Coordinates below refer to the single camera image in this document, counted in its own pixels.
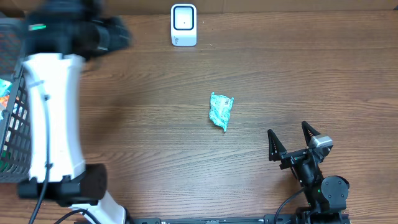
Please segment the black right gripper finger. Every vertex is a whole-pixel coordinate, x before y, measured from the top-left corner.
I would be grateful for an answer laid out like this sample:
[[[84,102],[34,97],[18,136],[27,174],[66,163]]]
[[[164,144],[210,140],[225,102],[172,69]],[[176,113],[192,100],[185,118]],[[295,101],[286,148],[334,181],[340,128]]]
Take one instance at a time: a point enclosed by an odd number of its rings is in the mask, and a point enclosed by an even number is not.
[[[280,161],[284,155],[287,153],[286,148],[280,142],[279,138],[276,136],[273,130],[269,129],[267,131],[268,142],[269,142],[269,160],[270,161]]]
[[[313,136],[320,135],[320,133],[317,130],[315,130],[312,126],[310,126],[306,121],[302,121],[302,130],[307,146],[309,146],[309,143]]]

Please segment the green wet wipes pack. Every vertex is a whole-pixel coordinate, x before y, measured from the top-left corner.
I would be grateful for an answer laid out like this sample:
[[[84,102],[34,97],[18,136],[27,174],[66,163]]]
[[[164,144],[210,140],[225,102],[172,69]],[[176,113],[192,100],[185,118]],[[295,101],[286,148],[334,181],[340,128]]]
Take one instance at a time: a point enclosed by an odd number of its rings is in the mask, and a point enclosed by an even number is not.
[[[228,98],[224,95],[211,93],[209,119],[227,132],[231,110],[233,108],[234,98]]]

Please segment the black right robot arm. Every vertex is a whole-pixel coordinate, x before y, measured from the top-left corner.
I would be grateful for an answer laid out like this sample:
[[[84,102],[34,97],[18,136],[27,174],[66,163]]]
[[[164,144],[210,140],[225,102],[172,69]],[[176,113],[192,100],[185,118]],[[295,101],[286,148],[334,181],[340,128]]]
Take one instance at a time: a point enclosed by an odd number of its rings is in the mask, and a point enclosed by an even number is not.
[[[302,121],[306,148],[288,152],[273,130],[267,131],[269,160],[279,161],[280,168],[290,169],[298,180],[301,189],[285,200],[275,215],[264,216],[265,223],[349,223],[349,216],[342,213],[346,209],[349,182],[338,175],[324,177],[319,164],[329,155],[333,140],[319,133],[306,121]],[[304,194],[308,205],[299,207],[294,214],[282,216],[280,213],[287,203]]]

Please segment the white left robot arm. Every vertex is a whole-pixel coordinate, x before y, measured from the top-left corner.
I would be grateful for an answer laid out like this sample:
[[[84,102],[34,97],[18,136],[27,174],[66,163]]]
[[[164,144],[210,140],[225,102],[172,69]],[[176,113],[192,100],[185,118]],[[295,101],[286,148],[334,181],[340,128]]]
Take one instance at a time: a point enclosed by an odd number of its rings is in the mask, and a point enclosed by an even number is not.
[[[118,16],[103,1],[45,1],[24,21],[25,81],[31,160],[18,196],[45,200],[82,214],[88,223],[130,223],[128,210],[108,192],[103,164],[87,164],[79,130],[79,87],[85,63],[129,47]]]

